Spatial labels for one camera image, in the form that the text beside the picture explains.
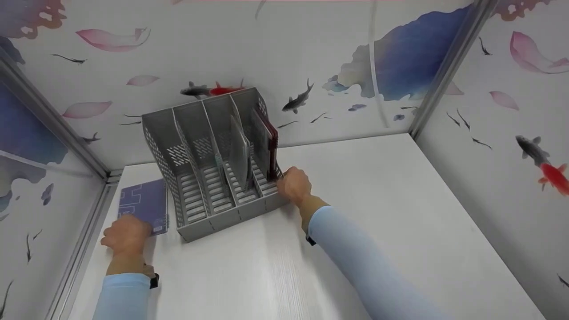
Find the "right hand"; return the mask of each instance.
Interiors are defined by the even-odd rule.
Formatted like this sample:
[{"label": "right hand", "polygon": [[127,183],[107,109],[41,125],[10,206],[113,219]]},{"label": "right hand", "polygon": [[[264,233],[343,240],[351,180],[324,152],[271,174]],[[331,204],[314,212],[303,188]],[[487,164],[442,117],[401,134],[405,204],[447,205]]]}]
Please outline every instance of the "right hand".
[{"label": "right hand", "polygon": [[122,215],[117,221],[103,231],[105,236],[101,244],[113,250],[113,255],[126,253],[142,255],[146,239],[150,236],[152,226],[134,215]]},{"label": "right hand", "polygon": [[303,170],[290,167],[283,178],[277,181],[277,188],[282,196],[300,207],[303,201],[310,197],[312,184]]}]

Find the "notebook cover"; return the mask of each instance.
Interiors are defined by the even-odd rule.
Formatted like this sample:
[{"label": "notebook cover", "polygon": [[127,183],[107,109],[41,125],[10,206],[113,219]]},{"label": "notebook cover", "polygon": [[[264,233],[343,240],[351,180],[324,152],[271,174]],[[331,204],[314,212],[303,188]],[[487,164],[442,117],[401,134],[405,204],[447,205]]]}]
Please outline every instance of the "notebook cover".
[{"label": "notebook cover", "polygon": [[168,231],[166,184],[164,179],[142,183],[121,190],[118,217],[133,214],[152,225],[150,236]]}]

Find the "light blue sleeve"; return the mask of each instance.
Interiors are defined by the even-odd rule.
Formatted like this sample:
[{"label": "light blue sleeve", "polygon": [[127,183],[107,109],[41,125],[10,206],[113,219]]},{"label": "light blue sleeve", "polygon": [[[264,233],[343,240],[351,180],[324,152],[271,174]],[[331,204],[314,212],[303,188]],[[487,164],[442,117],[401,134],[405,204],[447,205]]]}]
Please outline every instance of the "light blue sleeve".
[{"label": "light blue sleeve", "polygon": [[354,286],[372,319],[448,319],[398,274],[373,239],[334,208],[314,213],[308,235]]},{"label": "light blue sleeve", "polygon": [[147,320],[150,278],[142,273],[106,276],[93,320]]}]

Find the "gray file organizer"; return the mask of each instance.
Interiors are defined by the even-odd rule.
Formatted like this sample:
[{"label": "gray file organizer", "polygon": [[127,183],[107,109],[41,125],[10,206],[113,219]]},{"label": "gray file organizer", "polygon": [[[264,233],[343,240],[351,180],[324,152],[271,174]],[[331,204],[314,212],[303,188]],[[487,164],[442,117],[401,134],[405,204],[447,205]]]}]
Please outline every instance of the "gray file organizer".
[{"label": "gray file organizer", "polygon": [[[265,161],[258,155],[267,146],[255,144],[258,139],[254,133],[261,131],[251,117],[255,105],[266,112],[257,89],[249,88],[142,116],[146,142],[171,191],[177,230],[185,241],[288,203],[258,165]],[[233,168],[229,161],[235,134],[232,135],[232,115],[250,142],[250,152],[243,153],[250,157],[238,161],[239,168]],[[248,189],[243,189],[236,178],[244,169],[249,172]]]}]

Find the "printed wallpaper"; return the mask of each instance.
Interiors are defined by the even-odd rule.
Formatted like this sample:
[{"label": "printed wallpaper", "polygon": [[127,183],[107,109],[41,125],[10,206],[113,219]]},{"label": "printed wallpaper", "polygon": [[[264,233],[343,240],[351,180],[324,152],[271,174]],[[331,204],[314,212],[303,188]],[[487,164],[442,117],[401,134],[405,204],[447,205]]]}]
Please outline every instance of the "printed wallpaper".
[{"label": "printed wallpaper", "polygon": [[39,319],[102,183],[2,83],[0,106],[0,319]]},{"label": "printed wallpaper", "polygon": [[0,0],[0,46],[119,169],[142,114],[252,86],[281,146],[404,132],[469,4]]},{"label": "printed wallpaper", "polygon": [[567,14],[501,1],[418,140],[548,319],[569,317]]}]

